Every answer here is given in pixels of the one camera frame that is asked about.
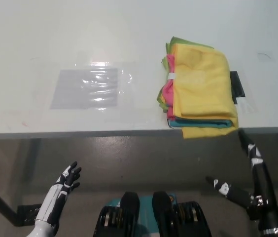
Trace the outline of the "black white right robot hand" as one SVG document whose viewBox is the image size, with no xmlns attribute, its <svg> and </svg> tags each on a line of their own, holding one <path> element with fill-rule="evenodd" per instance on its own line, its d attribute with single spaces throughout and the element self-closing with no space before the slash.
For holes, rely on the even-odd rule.
<svg viewBox="0 0 278 237">
<path fill-rule="evenodd" d="M 278 237 L 278 203 L 267 165 L 257 145 L 245 131 L 240 129 L 238 136 L 250 162 L 253 193 L 211 176 L 207 176 L 206 181 L 227 200 L 244 208 L 250 220 L 259 222 L 260 236 Z"/>
</svg>

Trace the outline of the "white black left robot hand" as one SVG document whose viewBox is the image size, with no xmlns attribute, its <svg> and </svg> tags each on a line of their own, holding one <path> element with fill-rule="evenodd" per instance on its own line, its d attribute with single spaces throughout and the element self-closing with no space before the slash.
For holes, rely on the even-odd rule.
<svg viewBox="0 0 278 237">
<path fill-rule="evenodd" d="M 77 165 L 76 161 L 69 165 L 51 186 L 36 216 L 36 221 L 46 222 L 52 227 L 59 224 L 69 194 L 80 185 L 77 180 L 80 178 L 82 168 Z"/>
</svg>

